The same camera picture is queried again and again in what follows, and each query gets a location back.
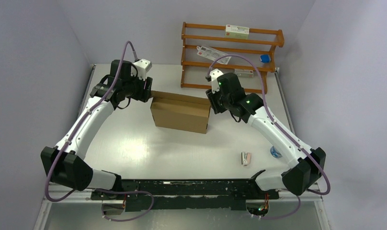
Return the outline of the brown cardboard box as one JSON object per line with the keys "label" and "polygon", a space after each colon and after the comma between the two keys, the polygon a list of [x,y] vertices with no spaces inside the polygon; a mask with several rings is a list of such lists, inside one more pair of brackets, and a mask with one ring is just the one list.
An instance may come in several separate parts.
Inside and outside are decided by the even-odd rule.
{"label": "brown cardboard box", "polygon": [[208,99],[170,93],[152,91],[150,110],[157,127],[207,133],[210,116]]}

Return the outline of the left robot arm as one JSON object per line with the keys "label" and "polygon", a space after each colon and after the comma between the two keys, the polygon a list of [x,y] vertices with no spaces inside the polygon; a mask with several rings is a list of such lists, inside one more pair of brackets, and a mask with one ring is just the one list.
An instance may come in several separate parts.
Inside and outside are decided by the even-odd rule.
{"label": "left robot arm", "polygon": [[94,170],[85,162],[87,150],[105,120],[124,100],[147,102],[152,78],[147,76],[152,63],[139,59],[134,63],[114,60],[90,93],[84,110],[69,132],[54,146],[45,147],[41,159],[50,182],[74,190],[103,189],[110,199],[123,193],[121,176]]}

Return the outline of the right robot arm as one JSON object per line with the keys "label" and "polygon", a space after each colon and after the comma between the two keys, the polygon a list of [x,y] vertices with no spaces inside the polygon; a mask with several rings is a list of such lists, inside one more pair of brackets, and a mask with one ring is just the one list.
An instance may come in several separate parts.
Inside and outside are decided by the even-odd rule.
{"label": "right robot arm", "polygon": [[236,74],[215,69],[206,78],[211,89],[206,95],[215,114],[229,111],[240,121],[260,132],[273,146],[285,167],[265,169],[249,185],[249,193],[261,198],[268,190],[285,189],[302,195],[321,176],[326,153],[313,149],[297,138],[271,112],[264,100],[255,93],[246,94]]}

